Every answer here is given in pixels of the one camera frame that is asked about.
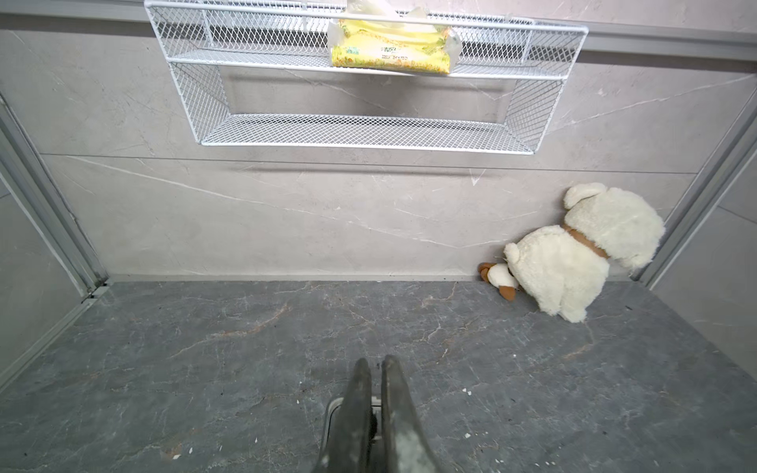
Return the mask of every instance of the metal trim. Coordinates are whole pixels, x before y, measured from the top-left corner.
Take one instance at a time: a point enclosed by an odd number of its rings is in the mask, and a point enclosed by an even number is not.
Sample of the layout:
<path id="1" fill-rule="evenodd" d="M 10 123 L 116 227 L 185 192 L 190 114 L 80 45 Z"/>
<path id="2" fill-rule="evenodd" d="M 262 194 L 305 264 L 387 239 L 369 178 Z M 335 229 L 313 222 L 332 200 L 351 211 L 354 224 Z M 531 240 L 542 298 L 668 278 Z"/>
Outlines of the metal trim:
<path id="1" fill-rule="evenodd" d="M 87 297 L 81 303 L 70 310 L 63 318 L 58 320 L 55 325 L 50 327 L 31 347 L 26 349 L 9 367 L 0 372 L 0 393 L 7 388 L 18 376 L 37 359 L 39 355 L 54 342 L 66 328 L 69 328 L 88 308 L 92 307 L 95 302 L 108 290 L 108 286 L 102 286 L 92 297 Z"/>
<path id="2" fill-rule="evenodd" d="M 92 293 L 105 280 L 105 269 L 2 96 L 0 176 L 81 295 Z"/>
<path id="3" fill-rule="evenodd" d="M 0 3 L 0 14 L 148 22 L 141 0 L 5 0 Z M 589 27 L 584 52 L 757 61 L 754 33 L 584 21 L 581 24 Z"/>
<path id="4" fill-rule="evenodd" d="M 668 218 L 669 236 L 639 281 L 653 289 L 696 234 L 745 165 L 757 154 L 757 91 Z"/>

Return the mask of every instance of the dark gray floor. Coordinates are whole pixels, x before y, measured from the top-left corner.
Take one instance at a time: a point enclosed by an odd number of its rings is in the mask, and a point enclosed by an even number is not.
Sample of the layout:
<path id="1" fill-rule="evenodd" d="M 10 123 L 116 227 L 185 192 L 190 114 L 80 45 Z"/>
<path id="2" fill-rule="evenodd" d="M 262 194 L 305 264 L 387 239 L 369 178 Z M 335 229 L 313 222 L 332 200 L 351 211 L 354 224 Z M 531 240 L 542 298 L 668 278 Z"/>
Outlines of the dark gray floor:
<path id="1" fill-rule="evenodd" d="M 173 282 L 115 284 L 2 394 L 0 471 L 309 471 L 387 353 L 450 472 L 757 464 L 757 383 L 633 283 L 573 325 L 483 282 Z"/>

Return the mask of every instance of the tile grout line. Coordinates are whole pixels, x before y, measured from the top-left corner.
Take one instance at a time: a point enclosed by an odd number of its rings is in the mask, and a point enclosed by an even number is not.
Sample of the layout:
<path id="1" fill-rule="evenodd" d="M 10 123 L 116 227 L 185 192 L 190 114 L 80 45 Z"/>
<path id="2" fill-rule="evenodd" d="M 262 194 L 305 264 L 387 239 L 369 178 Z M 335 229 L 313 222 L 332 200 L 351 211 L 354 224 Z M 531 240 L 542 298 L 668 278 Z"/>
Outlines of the tile grout line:
<path id="1" fill-rule="evenodd" d="M 722 205 L 718 205 L 718 209 L 725 210 L 726 212 L 728 212 L 728 213 L 730 213 L 732 215 L 735 215 L 735 216 L 739 217 L 740 219 L 744 219 L 747 222 L 754 223 L 755 225 L 757 225 L 757 222 L 755 222 L 754 220 L 750 219 L 749 217 L 745 217 L 745 216 L 741 215 L 740 213 L 733 212 L 732 210 L 729 210 L 729 209 L 723 207 Z"/>
<path id="2" fill-rule="evenodd" d="M 348 167 L 411 167 L 411 168 L 432 168 L 432 169 L 486 169 L 486 170 L 512 170 L 512 171 L 546 171 L 552 173 L 617 173 L 617 174 L 674 174 L 679 176 L 694 176 L 695 172 L 680 171 L 628 171 L 628 170 L 569 170 L 569 169 L 548 169 L 538 167 L 493 167 L 493 166 L 429 166 L 424 164 L 358 164 L 358 163 L 307 163 L 303 161 L 255 161 L 255 160 L 230 160 L 230 159 L 179 159 L 175 157 L 136 157 L 136 156 L 103 156 L 101 154 L 72 154 L 72 153 L 40 153 L 40 156 L 51 157 L 106 157 L 113 159 L 132 159 L 132 160 L 163 160 L 163 161 L 199 161 L 204 163 L 259 163 L 259 164 L 300 164 L 305 166 L 348 166 Z"/>

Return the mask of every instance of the gray marble wall tile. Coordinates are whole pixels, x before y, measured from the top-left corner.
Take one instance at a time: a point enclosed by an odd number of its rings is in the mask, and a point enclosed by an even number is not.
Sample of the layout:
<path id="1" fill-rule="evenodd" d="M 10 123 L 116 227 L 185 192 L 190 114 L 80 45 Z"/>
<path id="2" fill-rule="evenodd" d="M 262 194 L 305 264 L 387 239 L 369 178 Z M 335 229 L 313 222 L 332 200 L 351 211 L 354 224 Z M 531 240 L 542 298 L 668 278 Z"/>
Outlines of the gray marble wall tile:
<path id="1" fill-rule="evenodd" d="M 0 373 L 81 300 L 16 201 L 0 198 Z"/>
<path id="2" fill-rule="evenodd" d="M 720 207 L 757 223 L 757 160 L 752 159 L 728 189 Z"/>
<path id="3" fill-rule="evenodd" d="M 193 141 L 154 39 L 1 31 L 0 61 L 8 65 L 0 71 L 0 90 L 41 152 L 181 159 L 695 173 L 757 84 L 737 73 L 579 64 L 535 157 L 206 148 Z M 493 120 L 508 98 L 507 88 L 491 81 L 228 74 L 239 78 L 229 83 L 229 94 L 244 111 Z"/>
<path id="4" fill-rule="evenodd" d="M 654 289 L 757 378 L 757 224 L 715 208 Z"/>
<path id="5" fill-rule="evenodd" d="M 44 156 L 111 274 L 473 275 L 600 180 L 664 216 L 691 176 Z"/>

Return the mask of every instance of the wire basket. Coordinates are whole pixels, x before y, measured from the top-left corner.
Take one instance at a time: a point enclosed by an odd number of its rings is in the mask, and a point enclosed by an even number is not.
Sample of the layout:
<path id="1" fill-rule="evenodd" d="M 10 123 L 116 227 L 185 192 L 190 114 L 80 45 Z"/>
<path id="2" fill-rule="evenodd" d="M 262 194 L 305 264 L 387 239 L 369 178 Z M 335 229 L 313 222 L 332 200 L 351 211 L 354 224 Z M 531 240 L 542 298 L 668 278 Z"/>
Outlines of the wire basket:
<path id="1" fill-rule="evenodd" d="M 431 13 L 403 23 L 451 26 L 463 51 L 449 76 L 514 79 L 502 123 L 306 114 L 232 114 L 221 66 L 412 75 L 333 67 L 333 19 L 397 21 L 345 14 L 344 6 L 306 2 L 146 0 L 198 143 L 336 146 L 533 154 L 587 35 L 585 26 L 528 18 Z"/>

